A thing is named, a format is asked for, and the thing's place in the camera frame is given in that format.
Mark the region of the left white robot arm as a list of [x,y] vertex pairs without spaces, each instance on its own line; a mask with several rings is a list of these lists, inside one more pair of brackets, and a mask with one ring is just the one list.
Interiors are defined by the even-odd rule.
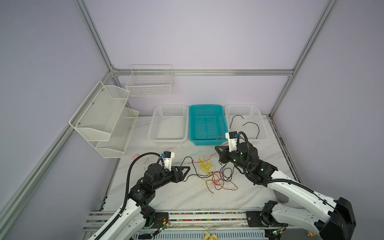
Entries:
[[[130,188],[130,177],[134,164],[147,156],[155,156],[157,162],[150,164],[136,184]],[[191,168],[172,165],[175,153],[144,153],[131,163],[126,180],[124,200],[119,209],[90,240],[129,240],[135,233],[154,222],[156,210],[150,202],[156,196],[156,190],[169,184],[182,182]]]

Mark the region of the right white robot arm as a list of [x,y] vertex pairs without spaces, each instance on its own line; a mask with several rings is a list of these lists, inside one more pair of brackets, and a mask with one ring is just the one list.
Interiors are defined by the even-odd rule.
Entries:
[[357,222],[348,200],[320,194],[261,160],[258,149],[244,132],[229,132],[225,137],[227,146],[215,146],[220,163],[232,163],[253,185],[270,188],[302,206],[296,209],[268,201],[258,217],[262,226],[287,224],[308,230],[323,240],[352,239]]

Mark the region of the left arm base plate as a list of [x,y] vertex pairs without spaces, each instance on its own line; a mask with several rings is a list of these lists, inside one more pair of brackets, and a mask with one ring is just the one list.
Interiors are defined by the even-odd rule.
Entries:
[[148,217],[146,219],[146,223],[144,228],[146,229],[158,229],[162,227],[164,222],[169,221],[169,213],[168,212],[159,212],[159,213],[154,213],[153,216]]

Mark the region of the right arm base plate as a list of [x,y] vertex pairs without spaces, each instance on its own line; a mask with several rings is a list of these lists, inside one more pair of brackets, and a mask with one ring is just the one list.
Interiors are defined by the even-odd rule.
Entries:
[[288,224],[277,222],[272,216],[269,216],[268,214],[263,214],[262,211],[247,211],[246,220],[248,227],[250,228],[284,228],[288,226]]

